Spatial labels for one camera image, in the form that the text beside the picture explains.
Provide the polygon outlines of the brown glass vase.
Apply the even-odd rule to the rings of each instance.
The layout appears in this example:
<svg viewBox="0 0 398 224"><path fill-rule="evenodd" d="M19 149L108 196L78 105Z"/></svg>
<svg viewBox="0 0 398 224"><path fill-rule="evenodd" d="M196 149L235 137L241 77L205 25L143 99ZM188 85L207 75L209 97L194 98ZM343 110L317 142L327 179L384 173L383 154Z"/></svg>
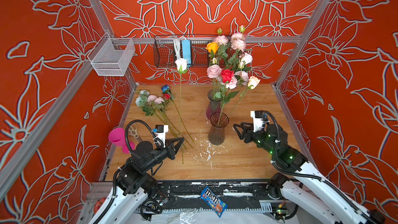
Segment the brown glass vase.
<svg viewBox="0 0 398 224"><path fill-rule="evenodd" d="M210 117L211 128L208 133L208 141L213 145L221 145L226 138L226 127L229 117L225 113L216 112Z"/></svg>

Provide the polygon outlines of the purple glass vase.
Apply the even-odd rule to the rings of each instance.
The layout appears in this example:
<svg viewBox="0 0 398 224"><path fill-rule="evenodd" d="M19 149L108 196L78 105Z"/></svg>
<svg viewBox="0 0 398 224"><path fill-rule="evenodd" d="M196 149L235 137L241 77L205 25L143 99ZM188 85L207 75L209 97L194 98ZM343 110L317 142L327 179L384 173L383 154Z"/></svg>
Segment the purple glass vase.
<svg viewBox="0 0 398 224"><path fill-rule="evenodd" d="M207 93L209 104L206 110L206 118L208 120L214 113L221 112L221 98L216 97L216 93L218 93L218 91L213 91L212 89Z"/></svg>

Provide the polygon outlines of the peach cream rose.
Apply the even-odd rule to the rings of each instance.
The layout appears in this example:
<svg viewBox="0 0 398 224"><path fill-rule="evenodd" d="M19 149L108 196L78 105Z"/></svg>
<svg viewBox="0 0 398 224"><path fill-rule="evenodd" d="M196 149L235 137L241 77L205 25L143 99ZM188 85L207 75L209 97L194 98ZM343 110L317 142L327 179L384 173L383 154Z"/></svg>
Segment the peach cream rose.
<svg viewBox="0 0 398 224"><path fill-rule="evenodd" d="M240 94L240 97L238 99L238 101L234 104L234 106L232 107L232 109L229 111L229 115L232 114L232 112L234 111L234 109L237 107L237 105L243 100L243 98L246 96L247 92L249 90L254 90L260 83L260 79L257 78L256 76L250 76L249 79L247 80L247 82L245 82L243 84L244 86L244 90L243 92Z"/></svg>

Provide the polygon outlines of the blue and white flowers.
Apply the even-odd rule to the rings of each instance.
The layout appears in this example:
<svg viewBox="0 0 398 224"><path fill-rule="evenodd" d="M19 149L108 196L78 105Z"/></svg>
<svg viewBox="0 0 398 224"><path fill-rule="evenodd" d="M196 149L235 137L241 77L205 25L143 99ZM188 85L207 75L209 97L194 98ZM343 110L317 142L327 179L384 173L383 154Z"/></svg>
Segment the blue and white flowers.
<svg viewBox="0 0 398 224"><path fill-rule="evenodd" d="M147 103L147 100L148 100L148 96L150 96L150 95L151 95L151 93L148 90L139 90L138 91L138 96L137 96L137 98L135 100L136 106L138 106L145 113L146 116L151 116L151 115L149 115L148 110L145 107L145 104Z"/></svg>

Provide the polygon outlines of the large red rose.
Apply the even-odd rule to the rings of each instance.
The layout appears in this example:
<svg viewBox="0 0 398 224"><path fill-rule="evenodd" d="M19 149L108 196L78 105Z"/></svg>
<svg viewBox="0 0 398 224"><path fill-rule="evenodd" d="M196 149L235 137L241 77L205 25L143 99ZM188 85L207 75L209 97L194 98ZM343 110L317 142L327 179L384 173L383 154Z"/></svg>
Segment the large red rose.
<svg viewBox="0 0 398 224"><path fill-rule="evenodd" d="M223 69L217 80L219 81L219 92L216 93L216 98L221 100L221 109L217 124L221 125L221 118L225 105L238 94L238 91L233 91L237 87L238 79L235 77L235 73L232 70Z"/></svg>

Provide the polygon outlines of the white cream rose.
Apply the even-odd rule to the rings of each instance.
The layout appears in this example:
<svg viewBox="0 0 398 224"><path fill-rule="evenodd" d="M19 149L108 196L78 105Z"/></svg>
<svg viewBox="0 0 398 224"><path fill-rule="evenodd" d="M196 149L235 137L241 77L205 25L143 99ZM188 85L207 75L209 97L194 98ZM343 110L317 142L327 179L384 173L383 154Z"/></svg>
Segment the white cream rose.
<svg viewBox="0 0 398 224"><path fill-rule="evenodd" d="M239 59L239 68L243 69L246 65L251 64L253 61L252 55L249 53L244 53Z"/></svg>

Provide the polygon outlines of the orange yellow rose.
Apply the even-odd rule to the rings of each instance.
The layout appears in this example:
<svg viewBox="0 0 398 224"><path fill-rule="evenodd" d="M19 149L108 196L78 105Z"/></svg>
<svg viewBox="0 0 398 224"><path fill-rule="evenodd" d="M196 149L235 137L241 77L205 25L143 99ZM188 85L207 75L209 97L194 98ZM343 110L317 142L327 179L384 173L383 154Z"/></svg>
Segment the orange yellow rose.
<svg viewBox="0 0 398 224"><path fill-rule="evenodd" d="M209 54L216 54L219 49L219 44L216 42L208 43L206 46L206 50Z"/></svg>

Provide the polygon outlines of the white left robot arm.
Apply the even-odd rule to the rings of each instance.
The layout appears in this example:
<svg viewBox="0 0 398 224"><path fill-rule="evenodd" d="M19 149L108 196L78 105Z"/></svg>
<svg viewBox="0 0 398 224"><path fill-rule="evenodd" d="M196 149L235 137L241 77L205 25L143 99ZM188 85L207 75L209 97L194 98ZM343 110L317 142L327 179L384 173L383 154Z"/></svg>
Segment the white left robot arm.
<svg viewBox="0 0 398 224"><path fill-rule="evenodd" d="M141 123L148 129L153 141L142 141L132 148L129 129L136 123ZM167 125L157 125L152 129L142 120L129 122L124 130L125 143L131 156L114 173L112 189L90 220L92 224L123 224L135 212L150 221L153 215L163 212L160 203L154 199L158 192L158 181L154 174L165 159L176 158L185 138L167 139Z"/></svg>

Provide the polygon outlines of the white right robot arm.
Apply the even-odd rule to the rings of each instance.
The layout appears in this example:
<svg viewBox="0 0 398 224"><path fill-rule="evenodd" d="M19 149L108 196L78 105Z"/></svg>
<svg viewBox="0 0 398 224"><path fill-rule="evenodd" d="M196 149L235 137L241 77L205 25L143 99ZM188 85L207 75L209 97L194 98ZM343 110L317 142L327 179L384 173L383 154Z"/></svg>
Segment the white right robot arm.
<svg viewBox="0 0 398 224"><path fill-rule="evenodd" d="M369 210L348 197L297 149L287 143L282 127L266 124L234 124L240 140L254 143L271 154L271 164L278 171L270 184L283 198L292 201L323 224L383 224L385 216Z"/></svg>

